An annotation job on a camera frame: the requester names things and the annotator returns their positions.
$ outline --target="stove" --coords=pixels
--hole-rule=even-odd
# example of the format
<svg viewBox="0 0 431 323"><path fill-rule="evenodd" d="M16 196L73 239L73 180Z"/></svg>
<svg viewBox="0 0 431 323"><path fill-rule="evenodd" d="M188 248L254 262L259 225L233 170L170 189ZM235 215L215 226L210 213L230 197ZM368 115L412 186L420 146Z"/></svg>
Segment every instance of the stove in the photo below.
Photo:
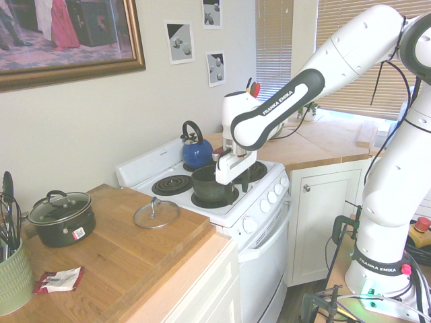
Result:
<svg viewBox="0 0 431 323"><path fill-rule="evenodd" d="M260 160L252 165L250 183L234 181L234 202L200 201L181 156L183 141L171 141L116 166L122 187L129 187L179 207L208 216L238 243L243 323L275 323L286 296L288 221L292 215L289 179L281 163Z"/></svg>
<svg viewBox="0 0 431 323"><path fill-rule="evenodd" d="M259 229L273 217L273 212L287 195L289 180L283 164L259 160L251 167L247 192L242 191L241 179L237 178L236 199L232 205L214 203L208 206L206 201L200 201L193 194L193 170L185 167L182 148L182 140L176 139L116 166L120 186L208 216L218 231L238 236L238 246L245 245L254 232L244 228L244 218L252 217L253 226Z"/></svg>

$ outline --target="potted plant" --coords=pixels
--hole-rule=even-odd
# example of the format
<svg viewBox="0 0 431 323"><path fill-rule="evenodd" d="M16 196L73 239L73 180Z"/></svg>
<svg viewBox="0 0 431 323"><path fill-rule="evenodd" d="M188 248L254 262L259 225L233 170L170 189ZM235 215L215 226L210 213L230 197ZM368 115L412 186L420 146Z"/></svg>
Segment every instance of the potted plant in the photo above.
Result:
<svg viewBox="0 0 431 323"><path fill-rule="evenodd" d="M304 121L313 121L316 116L317 109L319 108L319 105L315 101L312 101L306 104L305 106L301 106L298 109L298 115L296 116L296 118L301 119L304 116L303 114L307 111L308 107L310 107L310 109L308 110L308 113L306 114Z"/></svg>

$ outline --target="white wall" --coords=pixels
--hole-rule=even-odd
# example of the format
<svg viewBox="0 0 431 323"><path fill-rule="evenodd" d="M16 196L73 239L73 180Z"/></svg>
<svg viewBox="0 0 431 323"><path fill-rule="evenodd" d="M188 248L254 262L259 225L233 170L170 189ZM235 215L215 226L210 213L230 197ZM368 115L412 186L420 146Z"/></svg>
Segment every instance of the white wall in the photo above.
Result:
<svg viewBox="0 0 431 323"><path fill-rule="evenodd" d="M118 186L115 165L180 136L185 120L221 131L224 95L255 76L255 2L223 1L203 30L198 0L136 0L147 70L0 94L0 175L23 211L48 191ZM170 65L163 19L192 20L196 61ZM205 51L224 50L227 82L209 88Z"/></svg>

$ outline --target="oven door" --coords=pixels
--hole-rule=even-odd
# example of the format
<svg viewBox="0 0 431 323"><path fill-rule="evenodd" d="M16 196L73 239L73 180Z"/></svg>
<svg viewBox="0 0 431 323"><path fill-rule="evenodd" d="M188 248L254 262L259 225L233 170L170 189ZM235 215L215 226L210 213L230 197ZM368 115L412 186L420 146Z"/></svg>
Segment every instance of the oven door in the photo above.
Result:
<svg viewBox="0 0 431 323"><path fill-rule="evenodd" d="M288 221L291 214L292 208L283 202L262 233L257 234L248 244L249 247L239 254L242 323L257 323L263 314L268 316L265 311L276 298L274 295L280 282L284 283L282 278L288 262ZM276 317L273 323L279 316L282 303L268 309L277 312L270 315Z"/></svg>

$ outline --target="butcher block counter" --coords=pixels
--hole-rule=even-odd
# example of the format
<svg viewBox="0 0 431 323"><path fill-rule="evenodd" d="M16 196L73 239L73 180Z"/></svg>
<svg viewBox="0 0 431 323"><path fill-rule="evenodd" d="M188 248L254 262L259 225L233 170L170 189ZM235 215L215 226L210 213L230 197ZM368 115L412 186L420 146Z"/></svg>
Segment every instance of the butcher block counter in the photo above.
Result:
<svg viewBox="0 0 431 323"><path fill-rule="evenodd" d="M126 322L216 231L208 217L185 209L166 227L143 229L133 214L150 196L105 184L88 194L96 217L88 237L64 248L48 248L38 236L24 241L35 281L83 266L77 289L33 295L0 323Z"/></svg>
<svg viewBox="0 0 431 323"><path fill-rule="evenodd" d="M333 120L328 117L303 122L293 135L266 142L257 151L257 158L280 162L288 172L368 159L370 148L356 145L362 124L359 120ZM296 125L296 122L288 123L278 137L290 134ZM214 149L222 146L221 133L204 137Z"/></svg>

